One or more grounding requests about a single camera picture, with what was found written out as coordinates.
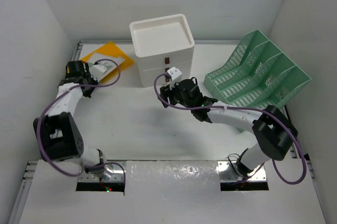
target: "green plastic crate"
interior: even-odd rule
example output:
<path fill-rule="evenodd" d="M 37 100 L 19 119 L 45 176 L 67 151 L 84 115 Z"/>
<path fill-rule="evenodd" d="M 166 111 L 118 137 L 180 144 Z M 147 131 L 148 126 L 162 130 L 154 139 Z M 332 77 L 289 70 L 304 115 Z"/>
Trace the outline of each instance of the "green plastic crate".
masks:
<path fill-rule="evenodd" d="M 245 35 L 228 61 L 205 77 L 218 100 L 260 109 L 282 108 L 311 78 L 256 30 Z"/>

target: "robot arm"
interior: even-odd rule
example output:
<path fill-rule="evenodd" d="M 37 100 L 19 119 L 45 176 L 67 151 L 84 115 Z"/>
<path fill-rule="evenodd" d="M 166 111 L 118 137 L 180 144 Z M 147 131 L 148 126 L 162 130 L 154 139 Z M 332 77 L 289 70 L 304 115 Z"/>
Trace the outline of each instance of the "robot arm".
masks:
<path fill-rule="evenodd" d="M 182 73 L 175 67 L 167 71 L 170 83 L 160 88 L 160 97 L 164 107 L 177 103 L 186 108 L 205 106 L 208 108 L 191 110 L 199 121 L 222 123 L 244 129 L 255 135 L 257 144 L 243 151 L 235 164 L 236 170 L 244 177 L 257 166 L 273 159 L 281 161 L 292 145 L 290 136 L 269 116 L 256 111 L 232 109 L 235 106 L 219 102 L 217 99 L 203 96 L 196 78 L 182 79 Z M 222 106 L 210 109 L 210 106 Z M 298 132 L 281 111 L 272 105 L 266 109 L 279 119 L 294 136 Z"/>
<path fill-rule="evenodd" d="M 95 173 L 100 176 L 104 167 L 99 169 L 89 166 L 103 164 L 105 162 L 102 152 L 98 149 L 85 145 L 82 136 L 73 119 L 75 108 L 81 97 L 91 97 L 95 85 L 106 75 L 112 72 L 116 66 L 105 62 L 91 64 L 83 61 L 68 62 L 65 77 L 58 86 L 57 97 L 68 92 L 58 100 L 44 116 L 41 126 L 41 142 L 43 148 L 53 161 L 82 162 L 87 173 Z M 90 86 L 77 87 L 76 85 L 87 84 Z M 33 126 L 37 131 L 38 118 Z"/>

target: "white table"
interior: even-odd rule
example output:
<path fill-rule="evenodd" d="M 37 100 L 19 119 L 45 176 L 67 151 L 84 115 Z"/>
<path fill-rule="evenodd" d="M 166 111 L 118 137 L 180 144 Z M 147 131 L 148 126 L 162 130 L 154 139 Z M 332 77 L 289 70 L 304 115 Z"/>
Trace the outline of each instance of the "white table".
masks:
<path fill-rule="evenodd" d="M 83 45 L 80 56 L 98 46 Z M 131 44 L 118 46 L 134 57 Z M 191 76 L 205 95 L 205 74 L 234 48 L 234 43 L 196 45 Z M 74 119 L 84 141 L 108 159 L 180 161 L 128 161 L 125 196 L 77 192 L 75 178 L 39 161 L 20 223 L 325 223 L 310 176 L 289 186 L 271 162 L 265 165 L 269 191 L 220 192 L 214 160 L 241 153 L 256 139 L 230 126 L 201 123 L 188 111 L 164 109 L 152 88 L 141 87 L 136 65 L 123 71 L 115 86 L 81 100 Z M 287 179 L 300 175 L 300 160 L 289 154 L 278 166 Z"/>

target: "orange board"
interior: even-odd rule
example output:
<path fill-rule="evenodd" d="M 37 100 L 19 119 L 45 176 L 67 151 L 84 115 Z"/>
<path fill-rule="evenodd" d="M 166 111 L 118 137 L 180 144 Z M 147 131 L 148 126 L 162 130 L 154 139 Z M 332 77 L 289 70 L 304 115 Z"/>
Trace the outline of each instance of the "orange board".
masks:
<path fill-rule="evenodd" d="M 84 62 L 87 62 L 90 59 L 90 57 L 93 55 L 93 53 L 104 54 L 106 56 L 111 56 L 111 57 L 122 57 L 125 61 L 120 65 L 121 71 L 130 67 L 134 63 L 133 59 L 128 57 L 112 41 L 110 41 L 109 43 L 106 43 L 104 46 L 101 46 L 100 48 L 98 48 L 94 52 L 92 52 L 92 53 L 88 54 L 87 56 L 83 57 L 81 60 L 84 61 Z M 114 71 L 112 71 L 109 75 L 107 75 L 105 78 L 103 78 L 101 80 L 101 82 L 105 83 L 116 75 L 118 75 L 118 69 L 115 69 Z"/>

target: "white container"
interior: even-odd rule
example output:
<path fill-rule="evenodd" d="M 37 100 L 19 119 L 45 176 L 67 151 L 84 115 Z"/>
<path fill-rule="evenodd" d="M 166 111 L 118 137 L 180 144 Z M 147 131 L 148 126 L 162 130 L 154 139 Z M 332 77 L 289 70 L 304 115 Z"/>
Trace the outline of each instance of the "white container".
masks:
<path fill-rule="evenodd" d="M 158 17 L 130 24 L 136 62 L 144 87 L 171 67 L 177 67 L 183 78 L 191 74 L 194 40 L 183 14 Z M 165 78 L 158 85 L 165 83 Z"/>

